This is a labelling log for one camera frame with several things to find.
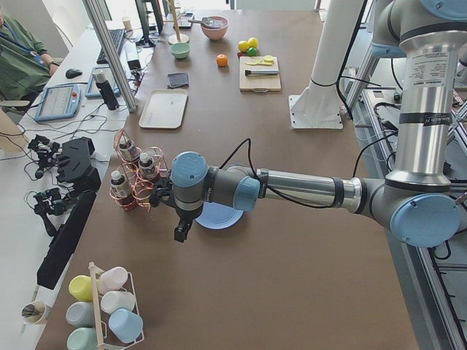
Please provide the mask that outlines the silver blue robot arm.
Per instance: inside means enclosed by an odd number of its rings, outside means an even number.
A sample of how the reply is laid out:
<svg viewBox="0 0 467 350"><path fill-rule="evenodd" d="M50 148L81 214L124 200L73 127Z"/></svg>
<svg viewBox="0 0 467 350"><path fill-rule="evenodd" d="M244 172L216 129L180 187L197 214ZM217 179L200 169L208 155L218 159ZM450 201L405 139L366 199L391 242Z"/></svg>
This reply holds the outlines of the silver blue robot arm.
<svg viewBox="0 0 467 350"><path fill-rule="evenodd" d="M374 52L399 48L406 72L393 170L384 179L310 176L252 166L209 166L196 152L172 162L151 206L176 210L184 241L207 202L251 211L260 198L313 209L345 208L387 228L405 244L431 248L460 228L459 203L443 173L458 51L466 43L464 1L377 1Z"/></svg>

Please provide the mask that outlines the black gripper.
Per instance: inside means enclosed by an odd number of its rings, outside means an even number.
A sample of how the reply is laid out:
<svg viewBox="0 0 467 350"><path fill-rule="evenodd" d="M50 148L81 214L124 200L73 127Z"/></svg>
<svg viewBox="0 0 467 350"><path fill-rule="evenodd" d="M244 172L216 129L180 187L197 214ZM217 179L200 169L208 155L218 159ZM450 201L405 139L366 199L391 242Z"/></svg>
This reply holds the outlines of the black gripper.
<svg viewBox="0 0 467 350"><path fill-rule="evenodd" d="M168 177L161 177L154 185L153 191L149 197L151 206L174 206L174 191L172 189L172 181ZM184 243L188 238L188 233L193 224L193 220L180 217L178 225L174 229L174 240Z"/></svg>

